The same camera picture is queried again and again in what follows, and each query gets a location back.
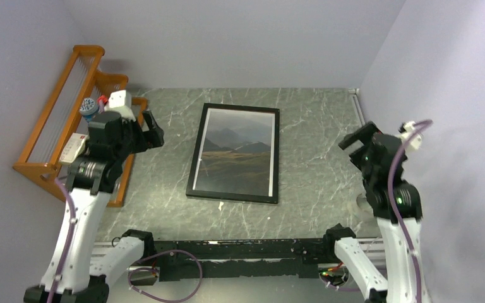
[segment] framed picture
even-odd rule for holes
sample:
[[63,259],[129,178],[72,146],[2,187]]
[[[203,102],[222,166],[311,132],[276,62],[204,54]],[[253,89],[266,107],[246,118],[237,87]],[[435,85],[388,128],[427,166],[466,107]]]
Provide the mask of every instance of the framed picture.
[[187,196],[278,203],[280,110],[203,105]]

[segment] marble table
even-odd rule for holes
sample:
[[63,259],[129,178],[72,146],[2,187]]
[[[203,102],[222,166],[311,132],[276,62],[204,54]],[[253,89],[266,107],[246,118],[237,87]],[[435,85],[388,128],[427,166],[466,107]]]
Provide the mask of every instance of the marble table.
[[[337,143],[359,127],[346,89],[156,89],[135,95],[165,131],[162,148],[137,155],[122,208],[106,209],[96,240],[128,229],[162,240],[322,237],[341,223],[379,234],[355,207],[361,175]],[[188,199],[191,159],[204,102],[280,109],[279,204]]]

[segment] white wall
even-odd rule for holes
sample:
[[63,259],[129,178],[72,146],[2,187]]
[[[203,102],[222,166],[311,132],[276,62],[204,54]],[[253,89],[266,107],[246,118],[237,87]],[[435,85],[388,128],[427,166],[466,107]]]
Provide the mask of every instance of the white wall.
[[384,131],[434,119],[405,178],[435,302],[485,302],[485,1],[407,0],[361,86]]
[[404,0],[64,2],[105,70],[192,88],[359,87]]
[[0,302],[23,302],[51,259],[64,203],[12,169],[71,48],[61,0],[0,0]]

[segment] landscape photograph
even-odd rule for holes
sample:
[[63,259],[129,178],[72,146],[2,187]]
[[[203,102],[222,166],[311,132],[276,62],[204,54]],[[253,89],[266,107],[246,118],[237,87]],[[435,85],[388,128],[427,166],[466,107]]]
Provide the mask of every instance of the landscape photograph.
[[195,190],[272,196],[275,116],[209,109]]

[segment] wooden shelf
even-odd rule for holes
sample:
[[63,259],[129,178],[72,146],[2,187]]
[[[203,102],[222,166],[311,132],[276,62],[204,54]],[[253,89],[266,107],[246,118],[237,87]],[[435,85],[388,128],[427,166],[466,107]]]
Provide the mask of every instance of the wooden shelf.
[[[82,100],[87,97],[97,99],[100,95],[109,96],[112,92],[125,89],[128,83],[126,75],[99,71],[99,62],[104,54],[105,50],[98,45],[73,47],[68,63],[18,161],[13,165],[16,171],[61,201],[64,201],[64,195],[54,183],[62,169],[58,159],[69,137],[80,126],[82,117],[79,108]],[[133,105],[140,107],[140,113],[146,109],[147,103],[145,98],[133,98]],[[138,115],[138,122],[142,125],[142,114]],[[134,155],[127,158],[117,193],[112,195],[113,199],[107,206],[122,207],[133,160]]]

